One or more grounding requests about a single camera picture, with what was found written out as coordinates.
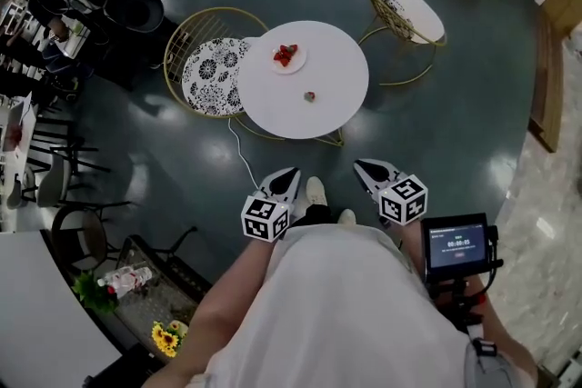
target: white sneaker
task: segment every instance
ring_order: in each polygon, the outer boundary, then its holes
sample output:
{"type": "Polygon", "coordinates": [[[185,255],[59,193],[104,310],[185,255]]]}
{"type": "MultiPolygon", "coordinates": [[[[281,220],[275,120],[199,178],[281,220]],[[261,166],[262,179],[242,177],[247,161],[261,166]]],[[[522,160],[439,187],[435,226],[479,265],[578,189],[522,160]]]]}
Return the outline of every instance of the white sneaker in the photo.
{"type": "Polygon", "coordinates": [[[306,195],[309,205],[327,205],[326,188],[316,176],[307,180],[306,195]]]}
{"type": "Polygon", "coordinates": [[[337,222],[339,224],[346,224],[346,225],[353,226],[353,225],[357,224],[356,223],[356,214],[354,214],[353,210],[346,209],[344,212],[342,212],[341,215],[339,215],[337,222]]]}

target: white cable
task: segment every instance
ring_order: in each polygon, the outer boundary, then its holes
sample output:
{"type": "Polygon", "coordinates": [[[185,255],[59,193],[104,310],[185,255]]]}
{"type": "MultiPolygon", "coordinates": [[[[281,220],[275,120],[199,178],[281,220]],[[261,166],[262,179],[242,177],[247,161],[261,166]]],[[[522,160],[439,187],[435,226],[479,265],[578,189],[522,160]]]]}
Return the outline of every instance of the white cable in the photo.
{"type": "Polygon", "coordinates": [[[255,177],[253,176],[253,172],[251,171],[251,167],[250,167],[250,165],[248,164],[248,162],[246,161],[246,159],[244,158],[244,156],[243,156],[243,155],[240,153],[240,138],[238,137],[238,134],[236,134],[235,130],[234,130],[232,127],[231,127],[231,125],[230,125],[230,121],[231,121],[231,120],[232,120],[232,118],[229,118],[229,119],[228,119],[228,129],[230,130],[230,132],[231,132],[232,134],[234,134],[234,135],[235,135],[236,142],[237,142],[237,144],[238,144],[238,156],[239,156],[241,159],[243,159],[243,162],[244,162],[244,163],[245,163],[245,165],[246,165],[246,170],[248,170],[248,174],[250,174],[250,176],[251,176],[251,180],[253,180],[253,184],[255,185],[255,188],[256,188],[256,190],[258,191],[258,184],[256,184],[255,177]]]}

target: floor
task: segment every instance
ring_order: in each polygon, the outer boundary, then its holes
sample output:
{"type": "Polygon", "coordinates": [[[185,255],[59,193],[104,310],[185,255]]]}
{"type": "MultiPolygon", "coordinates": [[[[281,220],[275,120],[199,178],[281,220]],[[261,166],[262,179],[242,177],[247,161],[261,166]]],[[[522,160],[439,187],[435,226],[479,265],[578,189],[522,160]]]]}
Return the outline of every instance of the floor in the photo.
{"type": "MultiPolygon", "coordinates": [[[[177,22],[209,6],[232,5],[270,26],[313,19],[354,38],[372,16],[368,0],[163,1],[177,22]]],[[[579,196],[570,181],[577,174],[582,134],[575,118],[578,97],[567,97],[572,112],[565,112],[560,153],[547,156],[526,137],[535,73],[532,0],[427,1],[447,28],[447,47],[425,79],[386,90],[376,84],[386,78],[383,60],[393,44],[379,37],[365,45],[370,91],[345,127],[343,149],[271,142],[239,130],[243,152],[258,179],[292,165],[300,166],[304,179],[319,175],[332,207],[353,208],[362,224],[377,225],[377,220],[352,175],[351,163],[359,157],[389,160],[418,175],[431,191],[431,216],[485,211],[493,221],[499,215],[507,264],[492,300],[509,330],[556,370],[582,336],[577,326],[582,314],[575,312],[579,291],[569,277],[577,249],[564,247],[579,241],[579,196]],[[562,295],[568,299],[558,302],[562,295]]],[[[579,94],[573,76],[574,71],[567,86],[579,94]]],[[[114,243],[137,233],[164,247],[196,224],[200,233],[185,242],[180,255],[215,280],[246,243],[239,213],[252,191],[226,121],[180,108],[160,71],[139,76],[132,93],[92,79],[76,111],[80,133],[101,148],[96,161],[115,170],[95,178],[91,195],[134,202],[108,225],[114,243]]]]}

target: round white table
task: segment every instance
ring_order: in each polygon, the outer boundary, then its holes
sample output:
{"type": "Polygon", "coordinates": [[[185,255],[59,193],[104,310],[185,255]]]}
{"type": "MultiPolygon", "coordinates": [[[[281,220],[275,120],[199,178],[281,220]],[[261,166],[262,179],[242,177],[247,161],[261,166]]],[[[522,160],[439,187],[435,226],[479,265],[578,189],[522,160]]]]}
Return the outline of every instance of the round white table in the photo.
{"type": "MultiPolygon", "coordinates": [[[[241,104],[251,120],[289,139],[317,139],[340,131],[364,102],[367,85],[367,62],[356,41],[317,21],[287,23],[257,38],[238,74],[241,104]],[[281,75],[273,66],[273,50],[292,44],[304,48],[306,62],[281,75]],[[308,92],[316,95],[314,102],[305,99],[308,92]]],[[[341,131],[339,141],[331,139],[343,145],[341,131]]]]}

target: display screen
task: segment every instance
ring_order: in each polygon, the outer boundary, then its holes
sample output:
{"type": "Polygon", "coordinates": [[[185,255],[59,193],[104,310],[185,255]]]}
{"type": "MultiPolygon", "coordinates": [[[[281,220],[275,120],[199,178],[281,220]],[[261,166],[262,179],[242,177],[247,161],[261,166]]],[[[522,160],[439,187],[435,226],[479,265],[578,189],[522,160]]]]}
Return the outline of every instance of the display screen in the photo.
{"type": "Polygon", "coordinates": [[[486,258],[485,231],[482,224],[431,228],[431,268],[468,264],[486,258]]]}

